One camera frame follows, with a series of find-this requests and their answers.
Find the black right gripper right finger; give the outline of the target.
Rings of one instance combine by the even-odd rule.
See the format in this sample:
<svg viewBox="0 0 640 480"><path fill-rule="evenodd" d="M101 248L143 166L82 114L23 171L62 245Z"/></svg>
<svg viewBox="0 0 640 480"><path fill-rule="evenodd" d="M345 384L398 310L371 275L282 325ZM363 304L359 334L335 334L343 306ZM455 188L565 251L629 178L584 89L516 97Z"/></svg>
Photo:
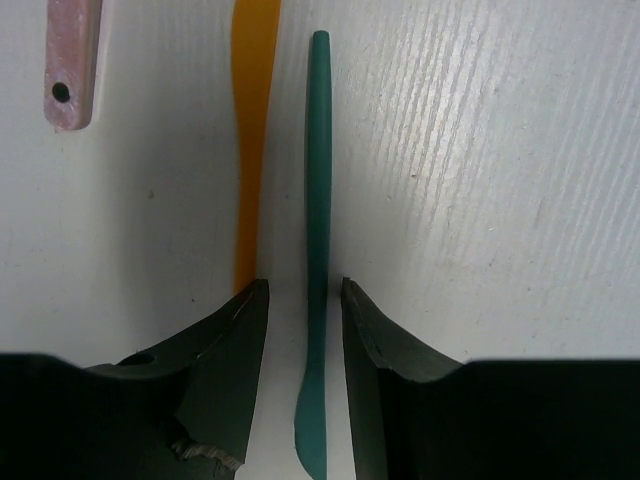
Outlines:
<svg viewBox="0 0 640 480"><path fill-rule="evenodd" d="M341 287L355 473L360 479L635 479L639 364L458 362Z"/></svg>

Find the orange plastic knife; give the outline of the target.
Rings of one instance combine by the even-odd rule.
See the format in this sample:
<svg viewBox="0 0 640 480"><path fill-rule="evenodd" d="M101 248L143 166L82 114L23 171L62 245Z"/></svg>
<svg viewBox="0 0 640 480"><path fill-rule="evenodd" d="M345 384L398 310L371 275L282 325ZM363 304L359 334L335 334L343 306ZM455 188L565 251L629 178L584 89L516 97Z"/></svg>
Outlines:
<svg viewBox="0 0 640 480"><path fill-rule="evenodd" d="M235 3L232 16L231 75L240 162L236 293L256 275L264 142L280 9L279 1L243 0Z"/></svg>

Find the teal plastic knife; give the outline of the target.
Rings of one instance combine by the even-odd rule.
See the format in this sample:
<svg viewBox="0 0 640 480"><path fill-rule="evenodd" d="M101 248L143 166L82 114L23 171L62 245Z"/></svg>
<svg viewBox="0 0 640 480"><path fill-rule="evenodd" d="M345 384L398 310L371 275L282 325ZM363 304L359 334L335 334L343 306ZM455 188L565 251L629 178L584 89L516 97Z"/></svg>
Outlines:
<svg viewBox="0 0 640 480"><path fill-rule="evenodd" d="M327 477L325 354L332 191L332 81L330 36L310 41L306 109L307 347L294 417L295 448L312 479Z"/></svg>

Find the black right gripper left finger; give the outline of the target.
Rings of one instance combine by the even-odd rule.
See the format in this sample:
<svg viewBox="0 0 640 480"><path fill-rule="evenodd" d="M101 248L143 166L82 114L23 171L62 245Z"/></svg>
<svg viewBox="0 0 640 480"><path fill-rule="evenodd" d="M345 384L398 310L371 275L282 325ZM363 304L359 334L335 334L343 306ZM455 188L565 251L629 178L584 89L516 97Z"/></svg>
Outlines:
<svg viewBox="0 0 640 480"><path fill-rule="evenodd" d="M5 479L231 479L244 464L269 311L253 281L116 364L1 357Z"/></svg>

